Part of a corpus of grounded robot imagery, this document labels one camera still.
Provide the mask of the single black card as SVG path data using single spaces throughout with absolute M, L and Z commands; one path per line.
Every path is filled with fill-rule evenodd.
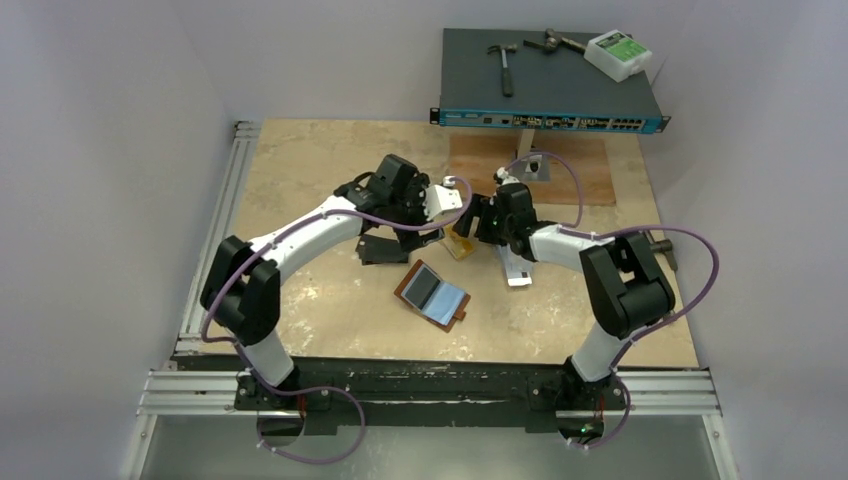
M 423 310 L 440 285 L 437 275 L 421 268 L 403 290 L 402 297 L 415 308 Z

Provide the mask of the brown leather card holder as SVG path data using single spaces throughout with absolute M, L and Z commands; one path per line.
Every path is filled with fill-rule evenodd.
M 402 297 L 403 290 L 415 276 L 416 272 L 421 268 L 431 270 L 441 280 L 441 285 L 435 291 L 423 310 L 415 308 Z M 457 322 L 460 322 L 465 318 L 466 308 L 471 300 L 471 295 L 469 293 L 456 285 L 443 280 L 422 260 L 417 260 L 412 265 L 410 270 L 393 291 L 393 295 L 404 305 L 410 308 L 416 315 L 425 319 L 445 333 L 449 333 Z

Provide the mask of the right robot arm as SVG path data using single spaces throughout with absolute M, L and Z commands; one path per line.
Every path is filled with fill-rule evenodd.
M 582 274 L 595 323 L 565 363 L 564 399 L 584 407 L 613 372 L 626 343 L 676 306 L 670 282 L 640 232 L 608 238 L 580 233 L 537 216 L 529 188 L 502 184 L 491 196 L 475 194 L 454 224 L 461 237 L 507 248 L 519 258 Z

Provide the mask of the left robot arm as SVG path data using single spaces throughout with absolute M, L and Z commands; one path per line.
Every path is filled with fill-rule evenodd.
M 376 170 L 339 185 L 286 226 L 253 240 L 231 235 L 218 245 L 199 299 L 204 322 L 229 331 L 227 342 L 262 379 L 259 395 L 272 408 L 287 408 L 298 395 L 294 361 L 276 333 L 283 284 L 326 251 L 379 226 L 391 227 L 407 250 L 434 241 L 425 211 L 431 185 L 413 163 L 388 154 Z

